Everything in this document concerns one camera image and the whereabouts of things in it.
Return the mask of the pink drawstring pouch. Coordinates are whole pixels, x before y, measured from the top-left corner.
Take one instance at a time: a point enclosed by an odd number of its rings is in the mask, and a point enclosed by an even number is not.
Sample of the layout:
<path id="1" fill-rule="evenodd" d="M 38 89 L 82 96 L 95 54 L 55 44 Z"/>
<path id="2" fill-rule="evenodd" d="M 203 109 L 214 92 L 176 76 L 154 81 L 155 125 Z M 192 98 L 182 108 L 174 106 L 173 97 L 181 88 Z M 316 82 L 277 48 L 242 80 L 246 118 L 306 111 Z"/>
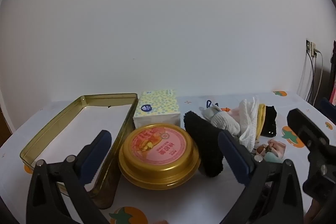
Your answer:
<path id="1" fill-rule="evenodd" d="M 268 149 L 269 152 L 277 156 L 279 159 L 282 159 L 285 154 L 286 145 L 280 141 L 270 139 L 268 141 Z"/>

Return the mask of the black beaded hat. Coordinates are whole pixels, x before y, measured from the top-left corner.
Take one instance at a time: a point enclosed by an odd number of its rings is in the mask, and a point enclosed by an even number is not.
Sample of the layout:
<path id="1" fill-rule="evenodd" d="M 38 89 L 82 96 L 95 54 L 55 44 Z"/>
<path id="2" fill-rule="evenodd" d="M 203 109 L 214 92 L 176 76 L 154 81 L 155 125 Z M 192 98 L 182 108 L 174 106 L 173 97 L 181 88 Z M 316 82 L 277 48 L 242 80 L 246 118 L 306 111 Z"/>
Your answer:
<path id="1" fill-rule="evenodd" d="M 266 106 L 265 120 L 261 136 L 273 138 L 277 135 L 276 127 L 277 112 L 274 106 Z"/>

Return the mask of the white waffle cloth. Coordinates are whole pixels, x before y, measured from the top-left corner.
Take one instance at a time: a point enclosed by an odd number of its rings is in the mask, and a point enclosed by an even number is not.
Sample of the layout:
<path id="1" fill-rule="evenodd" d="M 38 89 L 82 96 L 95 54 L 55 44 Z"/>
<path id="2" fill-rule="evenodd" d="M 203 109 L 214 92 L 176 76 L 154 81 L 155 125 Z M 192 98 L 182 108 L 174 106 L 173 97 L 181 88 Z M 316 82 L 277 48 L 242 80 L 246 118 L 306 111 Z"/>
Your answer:
<path id="1" fill-rule="evenodd" d="M 239 143 L 249 152 L 252 152 L 255 146 L 258 109 L 259 100 L 255 97 L 252 101 L 242 100 L 239 104 Z"/>

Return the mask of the black fuzzy cloth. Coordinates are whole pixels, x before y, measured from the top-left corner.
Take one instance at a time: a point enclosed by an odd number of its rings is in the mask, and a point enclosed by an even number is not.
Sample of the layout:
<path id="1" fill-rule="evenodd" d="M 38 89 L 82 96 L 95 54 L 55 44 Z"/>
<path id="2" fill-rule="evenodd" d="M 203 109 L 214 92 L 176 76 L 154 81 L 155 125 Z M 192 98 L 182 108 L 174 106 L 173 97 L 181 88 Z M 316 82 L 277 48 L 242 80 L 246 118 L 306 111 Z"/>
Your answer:
<path id="1" fill-rule="evenodd" d="M 210 178 L 218 176 L 223 171 L 224 158 L 218 144 L 221 130 L 192 111 L 184 115 L 183 121 L 186 132 L 198 147 L 200 172 Z"/>

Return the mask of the yellow cloth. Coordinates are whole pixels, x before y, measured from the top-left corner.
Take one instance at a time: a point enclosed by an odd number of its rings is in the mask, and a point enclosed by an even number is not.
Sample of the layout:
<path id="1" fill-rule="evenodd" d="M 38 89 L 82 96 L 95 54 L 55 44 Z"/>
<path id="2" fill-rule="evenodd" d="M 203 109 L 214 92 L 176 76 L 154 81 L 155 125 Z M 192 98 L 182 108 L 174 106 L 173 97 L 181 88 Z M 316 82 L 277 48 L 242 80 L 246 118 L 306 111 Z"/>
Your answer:
<path id="1" fill-rule="evenodd" d="M 265 121 L 265 114 L 266 114 L 266 105 L 261 103 L 258 107 L 258 112 L 257 112 L 256 140 L 261 135 L 261 131 L 263 129 L 264 121 Z"/>

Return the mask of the pink beige cloth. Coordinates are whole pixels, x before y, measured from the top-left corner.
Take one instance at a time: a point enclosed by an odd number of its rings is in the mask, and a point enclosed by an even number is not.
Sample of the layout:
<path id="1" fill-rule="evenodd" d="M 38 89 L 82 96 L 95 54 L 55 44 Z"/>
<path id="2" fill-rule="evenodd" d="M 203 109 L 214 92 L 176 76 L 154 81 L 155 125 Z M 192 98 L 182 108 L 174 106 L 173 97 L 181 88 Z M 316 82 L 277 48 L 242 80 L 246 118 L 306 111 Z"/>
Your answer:
<path id="1" fill-rule="evenodd" d="M 239 117 L 240 114 L 239 114 L 239 108 L 234 108 L 234 109 L 231 109 L 230 111 L 227 112 L 230 116 L 232 117 Z"/>

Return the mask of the pink red paper poster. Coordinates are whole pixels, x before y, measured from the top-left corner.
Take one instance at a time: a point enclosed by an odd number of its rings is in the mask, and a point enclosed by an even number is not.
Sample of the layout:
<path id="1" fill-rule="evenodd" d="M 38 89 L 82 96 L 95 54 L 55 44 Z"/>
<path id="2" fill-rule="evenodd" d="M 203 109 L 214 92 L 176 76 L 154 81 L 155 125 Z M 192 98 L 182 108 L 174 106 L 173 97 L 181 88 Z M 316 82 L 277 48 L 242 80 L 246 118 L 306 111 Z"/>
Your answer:
<path id="1" fill-rule="evenodd" d="M 336 82 L 334 83 L 334 86 L 333 86 L 333 91 L 330 97 L 330 103 L 333 106 L 336 106 Z"/>

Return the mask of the gold rectangular tin box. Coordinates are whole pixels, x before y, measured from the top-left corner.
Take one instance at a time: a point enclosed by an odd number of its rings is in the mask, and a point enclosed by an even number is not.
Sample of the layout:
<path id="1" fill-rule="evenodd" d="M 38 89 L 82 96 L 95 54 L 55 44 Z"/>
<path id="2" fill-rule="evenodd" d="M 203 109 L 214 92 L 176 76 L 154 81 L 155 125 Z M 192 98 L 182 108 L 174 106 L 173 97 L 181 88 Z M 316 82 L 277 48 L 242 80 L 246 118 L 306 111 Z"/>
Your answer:
<path id="1" fill-rule="evenodd" d="M 112 206 L 121 172 L 118 152 L 134 130 L 133 114 L 138 103 L 135 93 L 95 94 L 79 97 L 52 118 L 22 149 L 20 158 L 34 169 L 39 159 L 46 163 L 77 155 L 102 130 L 112 136 L 112 144 L 93 180 L 86 184 L 90 198 L 99 209 Z"/>

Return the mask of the persimmon print tablecloth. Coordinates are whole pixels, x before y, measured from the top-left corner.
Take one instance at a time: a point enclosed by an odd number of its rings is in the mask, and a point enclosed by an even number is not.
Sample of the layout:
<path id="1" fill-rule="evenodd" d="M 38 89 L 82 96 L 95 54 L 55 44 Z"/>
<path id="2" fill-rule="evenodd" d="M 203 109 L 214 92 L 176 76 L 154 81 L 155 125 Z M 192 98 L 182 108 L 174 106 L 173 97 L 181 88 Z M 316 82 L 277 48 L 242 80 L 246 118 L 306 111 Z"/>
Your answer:
<path id="1" fill-rule="evenodd" d="M 335 223 L 335 122 L 297 94 L 42 108 L 1 147 L 1 223 Z"/>

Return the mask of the round gold pink tin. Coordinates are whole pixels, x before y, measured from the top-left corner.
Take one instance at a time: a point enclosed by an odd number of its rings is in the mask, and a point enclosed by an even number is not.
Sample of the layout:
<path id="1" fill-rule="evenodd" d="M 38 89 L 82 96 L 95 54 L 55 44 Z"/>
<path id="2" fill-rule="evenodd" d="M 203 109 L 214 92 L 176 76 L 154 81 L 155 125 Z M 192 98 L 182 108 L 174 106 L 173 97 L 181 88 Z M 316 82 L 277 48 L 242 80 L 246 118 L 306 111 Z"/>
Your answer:
<path id="1" fill-rule="evenodd" d="M 132 184 L 149 190 L 168 190 L 187 182 L 201 159 L 190 135 L 173 124 L 152 124 L 126 137 L 119 154 L 122 175 Z"/>

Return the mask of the yellow patterned tissue pack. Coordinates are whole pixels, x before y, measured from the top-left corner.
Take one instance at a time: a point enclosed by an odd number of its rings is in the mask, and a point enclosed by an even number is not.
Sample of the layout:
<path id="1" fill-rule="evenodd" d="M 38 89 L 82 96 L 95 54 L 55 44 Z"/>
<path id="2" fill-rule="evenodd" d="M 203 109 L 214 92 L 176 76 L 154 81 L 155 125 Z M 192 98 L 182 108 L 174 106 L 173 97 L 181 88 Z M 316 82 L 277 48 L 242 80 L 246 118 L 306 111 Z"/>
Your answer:
<path id="1" fill-rule="evenodd" d="M 168 123 L 181 125 L 181 112 L 176 91 L 171 89 L 142 92 L 134 112 L 135 128 Z"/>

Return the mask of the wall power outlet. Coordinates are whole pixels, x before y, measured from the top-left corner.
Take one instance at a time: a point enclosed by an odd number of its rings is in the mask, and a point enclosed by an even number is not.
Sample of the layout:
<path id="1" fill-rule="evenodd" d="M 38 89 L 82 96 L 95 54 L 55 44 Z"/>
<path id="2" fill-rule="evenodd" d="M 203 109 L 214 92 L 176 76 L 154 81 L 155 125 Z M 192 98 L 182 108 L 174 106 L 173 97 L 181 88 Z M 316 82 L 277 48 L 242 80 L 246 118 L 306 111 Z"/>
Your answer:
<path id="1" fill-rule="evenodd" d="M 306 51 L 308 52 L 310 57 L 315 56 L 315 43 L 309 40 L 306 40 Z"/>

